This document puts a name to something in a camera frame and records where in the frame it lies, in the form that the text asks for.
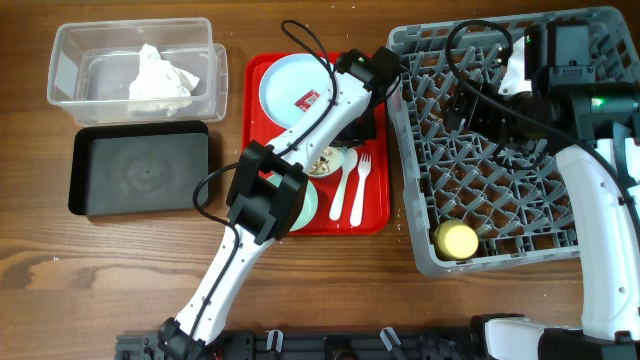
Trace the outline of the red sauce packet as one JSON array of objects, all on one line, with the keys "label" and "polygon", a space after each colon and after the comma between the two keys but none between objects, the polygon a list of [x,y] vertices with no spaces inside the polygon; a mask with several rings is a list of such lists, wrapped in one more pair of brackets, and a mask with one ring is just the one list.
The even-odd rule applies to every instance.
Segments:
[{"label": "red sauce packet", "polygon": [[299,108],[300,110],[302,110],[303,112],[306,112],[317,101],[317,99],[319,97],[320,97],[320,94],[317,91],[310,90],[307,93],[305,93],[304,95],[302,95],[295,102],[295,106],[297,108]]}]

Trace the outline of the yellow plastic cup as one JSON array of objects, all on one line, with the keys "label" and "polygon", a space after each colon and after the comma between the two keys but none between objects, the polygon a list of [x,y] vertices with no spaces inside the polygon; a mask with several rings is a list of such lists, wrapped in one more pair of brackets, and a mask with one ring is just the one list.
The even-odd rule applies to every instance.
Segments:
[{"label": "yellow plastic cup", "polygon": [[472,257],[478,247],[476,232],[459,220],[447,220],[434,232],[434,246],[443,260],[465,260]]}]

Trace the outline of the white napkin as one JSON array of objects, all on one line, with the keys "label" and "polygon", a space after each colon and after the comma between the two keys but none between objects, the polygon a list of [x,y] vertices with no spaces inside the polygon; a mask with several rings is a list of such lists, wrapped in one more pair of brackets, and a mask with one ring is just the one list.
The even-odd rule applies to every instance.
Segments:
[{"label": "white napkin", "polygon": [[200,78],[164,60],[156,47],[144,44],[139,73],[129,86],[130,100],[190,97]]}]

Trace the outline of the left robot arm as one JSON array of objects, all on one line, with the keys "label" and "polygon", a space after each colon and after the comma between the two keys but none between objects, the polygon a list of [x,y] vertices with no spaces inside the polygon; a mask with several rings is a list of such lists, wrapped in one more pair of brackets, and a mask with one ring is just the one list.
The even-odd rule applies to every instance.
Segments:
[{"label": "left robot arm", "polygon": [[386,47],[372,56],[352,49],[334,63],[319,62],[329,84],[310,108],[267,144],[251,141],[232,164],[220,248],[188,304],[159,329],[158,346],[167,358],[209,355],[257,259],[298,218],[312,165],[345,127],[386,99],[400,72],[399,56]]}]

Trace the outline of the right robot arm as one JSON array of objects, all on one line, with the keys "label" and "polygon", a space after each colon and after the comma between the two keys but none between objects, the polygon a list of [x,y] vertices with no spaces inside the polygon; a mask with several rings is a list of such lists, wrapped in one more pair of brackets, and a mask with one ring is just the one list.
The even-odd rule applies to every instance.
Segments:
[{"label": "right robot arm", "polygon": [[635,359],[639,355],[639,94],[604,82],[589,26],[551,21],[523,34],[531,88],[458,81],[444,123],[525,153],[545,142],[566,186],[577,231],[584,301],[579,328],[521,315],[473,321],[492,359]]}]

